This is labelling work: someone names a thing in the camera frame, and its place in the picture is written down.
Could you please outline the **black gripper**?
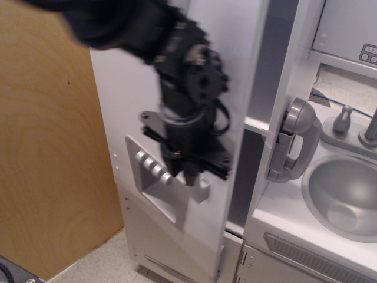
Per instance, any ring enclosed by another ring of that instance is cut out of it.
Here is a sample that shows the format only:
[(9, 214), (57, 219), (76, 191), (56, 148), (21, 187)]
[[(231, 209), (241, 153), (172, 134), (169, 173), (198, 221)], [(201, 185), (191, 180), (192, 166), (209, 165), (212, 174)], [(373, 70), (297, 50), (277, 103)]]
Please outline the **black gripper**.
[(198, 176), (208, 171), (226, 180), (231, 170), (230, 153), (219, 137), (230, 126), (230, 116), (225, 110), (226, 125), (216, 129), (214, 113), (201, 111), (193, 117), (170, 119), (162, 113), (144, 111), (140, 120), (143, 133), (160, 143), (161, 155), (173, 177), (180, 172), (187, 186), (194, 186)]

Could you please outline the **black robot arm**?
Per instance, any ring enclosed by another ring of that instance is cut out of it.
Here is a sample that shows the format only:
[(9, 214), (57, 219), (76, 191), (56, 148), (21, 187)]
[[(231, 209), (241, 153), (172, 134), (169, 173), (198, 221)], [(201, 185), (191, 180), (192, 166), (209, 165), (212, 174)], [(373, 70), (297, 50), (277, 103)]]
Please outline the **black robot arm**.
[(59, 12), (74, 36), (98, 50), (121, 48), (154, 67), (160, 78), (158, 112), (141, 114), (143, 133), (159, 142), (171, 175), (192, 186), (199, 173), (226, 179), (230, 155), (219, 141), (227, 126), (215, 125), (218, 112), (230, 119), (219, 96), (228, 90), (220, 56), (204, 31), (166, 1), (33, 1)]

